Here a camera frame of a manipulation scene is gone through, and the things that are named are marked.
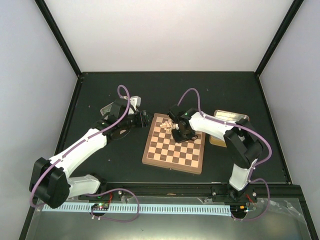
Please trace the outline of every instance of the black table surface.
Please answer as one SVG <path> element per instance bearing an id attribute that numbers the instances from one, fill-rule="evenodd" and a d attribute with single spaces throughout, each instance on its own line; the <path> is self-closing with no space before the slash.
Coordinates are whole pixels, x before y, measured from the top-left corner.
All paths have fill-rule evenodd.
<path id="1" fill-rule="evenodd" d="M 73 112 L 64 148 L 81 138 L 101 118 L 100 109 L 117 97 L 118 85 L 125 85 L 131 96 L 141 97 L 140 110 L 166 114 L 189 88 L 196 88 L 201 109 L 246 114 L 256 131 L 269 141 L 273 155 L 259 165 L 252 179 L 285 183 L 284 160 L 268 115 L 263 93 L 253 72 L 101 72 L 84 73 L 84 80 Z M 190 92 L 183 100 L 186 109 L 197 107 Z M 211 145 L 206 135 L 202 173 L 192 174 L 142 163 L 150 128 L 134 128 L 122 139 L 100 149 L 72 174 L 80 177 L 96 173 L 114 183 L 227 183 L 233 162 L 224 147 Z M 267 155 L 264 151 L 261 158 Z"/>

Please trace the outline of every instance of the white robotic arm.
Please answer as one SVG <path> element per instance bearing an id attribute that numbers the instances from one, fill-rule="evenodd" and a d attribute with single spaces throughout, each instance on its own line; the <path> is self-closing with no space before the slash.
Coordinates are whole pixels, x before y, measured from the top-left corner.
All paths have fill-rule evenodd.
<path id="1" fill-rule="evenodd" d="M 177 129 L 172 130 L 172 136 L 178 143 L 195 139 L 196 131 L 225 141 L 234 162 L 229 184 L 237 192 L 247 186 L 254 170 L 253 166 L 263 151 L 263 146 L 256 136 L 236 127 L 221 124 L 219 119 L 216 122 L 215 117 L 210 117 L 212 120 L 207 119 L 194 108 L 184 111 L 175 105 L 170 109 L 168 115 L 177 124 Z M 246 119 L 241 119 L 237 124 L 253 129 Z"/>
<path id="2" fill-rule="evenodd" d="M 29 190 L 33 190 L 35 183 L 50 165 L 61 160 L 41 181 L 35 191 L 35 196 L 51 208 L 57 208 L 68 198 L 96 193 L 100 187 L 100 181 L 96 177 L 92 175 L 70 176 L 88 157 L 111 141 L 122 138 L 127 134 L 128 129 L 146 127 L 151 122 L 153 115 L 146 111 L 138 111 L 137 107 L 140 106 L 141 98 L 134 96 L 130 98 L 128 114 L 117 125 L 104 131 L 120 118 L 127 102 L 127 99 L 119 98 L 104 107 L 101 110 L 103 111 L 102 119 L 98 120 L 82 138 L 49 160 L 38 159 L 33 167 Z"/>

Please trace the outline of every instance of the purple cable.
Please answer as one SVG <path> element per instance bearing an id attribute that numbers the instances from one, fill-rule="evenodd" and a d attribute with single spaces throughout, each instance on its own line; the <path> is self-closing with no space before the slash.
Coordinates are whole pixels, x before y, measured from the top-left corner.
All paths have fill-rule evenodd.
<path id="1" fill-rule="evenodd" d="M 113 124 L 111 124 L 110 126 L 106 127 L 105 129 L 102 129 L 101 131 L 98 131 L 92 135 L 90 135 L 88 137 L 88 139 L 91 139 L 93 138 L 94 136 L 98 135 L 98 134 L 101 134 L 105 131 L 108 131 L 110 128 L 113 128 L 114 126 L 116 126 L 128 113 L 129 111 L 129 108 L 130 108 L 130 94 L 129 94 L 129 91 L 128 89 L 124 86 L 124 85 L 119 85 L 118 88 L 117 88 L 117 92 L 118 92 L 118 95 L 120 98 L 123 98 L 123 96 L 120 94 L 120 88 L 123 88 L 125 93 L 126 93 L 126 96 L 128 98 L 128 101 L 127 101 L 127 104 L 126 104 L 126 109 L 123 113 L 123 115 L 116 121 L 114 122 Z M 62 159 L 65 158 L 68 154 L 70 154 L 74 149 L 76 149 L 77 147 L 79 147 L 81 144 L 85 143 L 86 140 L 82 140 L 80 142 L 78 142 L 76 145 L 74 145 L 72 148 L 70 148 L 67 152 L 65 152 L 65 154 L 62 155 Z M 45 178 L 45 176 L 51 171 L 51 169 L 54 168 L 55 165 L 57 165 L 59 162 L 61 161 L 61 159 L 58 159 L 57 161 L 55 161 L 52 165 L 50 165 L 47 170 L 44 171 L 44 173 L 39 177 L 38 181 L 36 181 L 35 185 L 33 186 L 32 188 L 32 191 L 31 191 L 31 196 L 29 198 L 29 203 L 30 203 L 30 206 L 33 207 L 33 208 L 37 208 L 37 207 L 41 207 L 43 205 L 45 205 L 45 203 L 41 203 L 41 204 L 34 204 L 33 203 L 33 199 L 34 199 L 34 196 L 35 196 L 35 193 L 36 193 L 36 190 L 39 186 L 39 184 L 41 183 L 41 181 Z"/>
<path id="2" fill-rule="evenodd" d="M 268 143 L 268 141 L 263 137 L 261 136 L 259 133 L 245 127 L 245 126 L 240 126 L 238 124 L 235 124 L 235 123 L 232 123 L 232 122 L 226 122 L 226 121 L 223 121 L 223 120 L 220 120 L 220 119 L 215 119 L 215 118 L 212 118 L 211 116 L 207 115 L 207 114 L 204 114 L 202 111 L 201 111 L 201 104 L 200 104 L 200 95 L 199 95 L 199 92 L 197 89 L 195 88 L 189 88 L 187 91 L 184 92 L 184 94 L 182 95 L 182 97 L 180 98 L 179 102 L 178 102 L 178 106 L 180 105 L 180 103 L 182 102 L 182 100 L 184 99 L 184 97 L 186 96 L 186 94 L 190 91 L 195 91 L 196 93 L 196 96 L 197 96 L 197 104 L 198 104 L 198 111 L 200 113 L 200 115 L 202 117 L 204 117 L 205 119 L 208 119 L 208 120 L 211 120 L 211 121 L 214 121 L 216 123 L 219 123 L 219 124 L 223 124 L 223 125 L 227 125 L 227 126 L 232 126 L 232 127 L 236 127 L 236 128 L 239 128 L 239 129 L 242 129 L 242 130 L 245 130 L 253 135 L 255 135 L 257 138 L 259 138 L 265 145 L 266 147 L 268 148 L 268 151 L 269 151 L 269 154 L 266 158 L 260 160 L 259 162 L 256 162 L 253 167 L 255 168 L 256 166 L 260 165 L 260 164 L 263 164 L 264 162 L 268 161 L 270 158 L 271 158 L 271 155 L 272 155 L 272 149 L 271 149 L 271 146 L 270 144 Z M 250 174 L 249 174 L 249 177 L 248 177 L 248 180 L 250 179 L 251 175 L 252 175 L 252 172 L 253 170 L 250 171 Z"/>
<path id="3" fill-rule="evenodd" d="M 268 208 L 269 208 L 269 204 L 270 204 L 270 190 L 269 190 L 269 187 L 268 187 L 267 182 L 266 182 L 263 178 L 257 178 L 257 179 L 255 179 L 255 180 L 252 180 L 251 183 L 255 183 L 255 182 L 258 182 L 258 181 L 264 182 L 265 187 L 266 187 L 266 192 L 267 192 L 267 195 L 268 195 L 268 202 L 266 203 L 266 207 L 265 207 L 264 211 L 263 211 L 259 216 L 256 216 L 256 217 L 253 217 L 253 218 L 250 218 L 250 219 L 236 218 L 236 217 L 231 213 L 231 217 L 232 217 L 234 220 L 246 221 L 246 222 L 254 221 L 254 220 L 260 219 L 260 218 L 267 212 L 267 210 L 268 210 Z"/>
<path id="4" fill-rule="evenodd" d="M 129 219 L 129 220 L 119 220 L 119 219 L 114 219 L 114 218 L 110 218 L 110 217 L 104 217 L 104 216 L 100 216 L 100 217 L 97 217 L 97 216 L 94 216 L 94 210 L 95 209 L 92 209 L 91 211 L 91 216 L 93 218 L 100 218 L 100 219 L 104 219 L 104 220 L 110 220 L 110 221 L 114 221 L 114 222 L 118 222 L 118 223 L 130 223 L 134 220 L 137 219 L 137 217 L 139 216 L 139 211 L 140 211 L 140 204 L 139 204 L 139 201 L 138 201 L 138 198 L 137 196 L 130 190 L 128 189 L 124 189 L 124 188 L 115 188 L 115 189 L 111 189 L 109 191 L 105 191 L 103 193 L 99 193 L 99 194 L 86 194 L 86 196 L 89 196 L 89 197 L 99 197 L 99 196 L 102 196 L 102 195 L 105 195 L 105 194 L 109 194 L 111 192 L 114 192 L 114 191 L 125 191 L 127 193 L 130 193 L 136 200 L 136 204 L 137 204 L 137 211 L 136 211 L 136 214 L 134 215 L 133 218 Z"/>

